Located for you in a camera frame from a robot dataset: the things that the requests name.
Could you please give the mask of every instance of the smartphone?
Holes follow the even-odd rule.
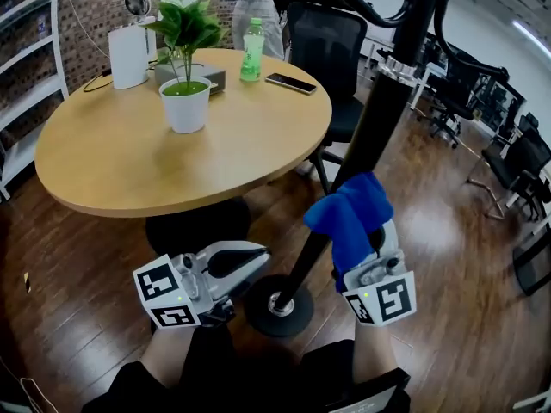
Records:
[[[268,83],[278,84],[280,86],[287,87],[288,89],[296,90],[297,92],[305,93],[307,95],[311,95],[317,89],[317,87],[313,84],[305,83],[304,81],[301,81],[299,79],[286,77],[285,75],[281,75],[280,73],[272,73],[271,75],[268,75],[266,77],[266,81]]]

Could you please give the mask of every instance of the green soil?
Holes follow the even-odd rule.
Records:
[[[207,88],[207,85],[204,83],[199,83],[198,81],[190,81],[184,83],[176,83],[170,87],[167,87],[163,90],[163,95],[167,96],[187,96],[193,95],[195,93],[202,92]]]

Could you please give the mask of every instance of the white wall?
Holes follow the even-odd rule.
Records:
[[[403,0],[367,0],[383,16],[396,13]],[[542,136],[551,144],[551,62],[524,40],[509,23],[489,14],[473,0],[451,0],[444,19],[449,43],[489,65],[504,66],[509,84],[526,98],[523,111],[540,121]]]

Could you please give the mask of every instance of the black sleeve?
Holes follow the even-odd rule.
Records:
[[[173,393],[136,361],[123,366],[109,391],[87,403],[82,412],[163,411],[172,403]]]

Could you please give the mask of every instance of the white flower pot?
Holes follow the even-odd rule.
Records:
[[[178,83],[177,79],[171,79],[158,90],[163,99],[166,119],[176,133],[193,133],[201,130],[207,120],[211,82],[203,77],[191,77],[191,81],[204,83],[207,88],[193,95],[167,96],[163,91],[167,87]]]

